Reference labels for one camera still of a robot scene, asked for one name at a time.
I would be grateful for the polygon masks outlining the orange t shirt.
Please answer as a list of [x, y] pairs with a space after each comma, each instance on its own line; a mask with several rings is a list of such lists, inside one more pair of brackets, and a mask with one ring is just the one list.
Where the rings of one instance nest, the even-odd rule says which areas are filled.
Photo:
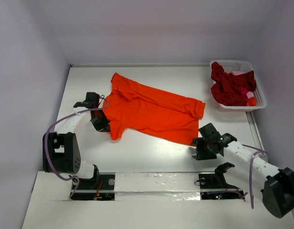
[[112, 140], [120, 139], [126, 129], [188, 146], [198, 136], [204, 102], [140, 84], [118, 73], [111, 84], [104, 113], [110, 121]]

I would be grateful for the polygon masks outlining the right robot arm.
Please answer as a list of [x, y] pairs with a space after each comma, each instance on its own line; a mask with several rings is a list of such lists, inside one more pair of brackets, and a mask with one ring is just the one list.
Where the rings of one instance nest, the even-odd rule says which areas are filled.
[[199, 175], [197, 181], [204, 193], [221, 196], [221, 189], [236, 193], [239, 188], [242, 199], [245, 194], [250, 195], [251, 206], [257, 196], [265, 208], [279, 219], [294, 209], [293, 170], [288, 167], [281, 169], [263, 160], [260, 155], [265, 151], [249, 151], [247, 145], [241, 144], [231, 134], [221, 135], [211, 123], [201, 127], [199, 132], [201, 137], [192, 141], [196, 146], [194, 159], [212, 160], [220, 155], [226, 160], [212, 173]]

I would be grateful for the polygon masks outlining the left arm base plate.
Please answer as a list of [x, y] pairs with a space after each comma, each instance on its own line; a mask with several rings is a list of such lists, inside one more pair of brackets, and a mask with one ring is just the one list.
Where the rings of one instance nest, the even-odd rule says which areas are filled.
[[115, 173], [100, 173], [91, 179], [79, 179], [79, 186], [71, 196], [72, 200], [115, 200]]

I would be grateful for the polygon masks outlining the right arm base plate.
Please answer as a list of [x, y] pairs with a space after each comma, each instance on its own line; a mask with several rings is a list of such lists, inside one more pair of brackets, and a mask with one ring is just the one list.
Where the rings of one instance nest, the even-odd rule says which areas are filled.
[[200, 187], [201, 200], [244, 199], [244, 192], [227, 184], [223, 175], [200, 173], [195, 185]]

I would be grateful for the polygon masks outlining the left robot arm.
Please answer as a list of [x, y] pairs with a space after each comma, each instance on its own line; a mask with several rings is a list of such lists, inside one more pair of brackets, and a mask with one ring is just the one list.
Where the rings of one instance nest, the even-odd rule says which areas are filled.
[[43, 136], [43, 170], [64, 181], [83, 181], [88, 188], [99, 185], [98, 168], [81, 159], [77, 135], [91, 124], [97, 132], [110, 132], [110, 121], [104, 114], [108, 106], [104, 95], [87, 92], [85, 100], [76, 102], [71, 115], [52, 124]]

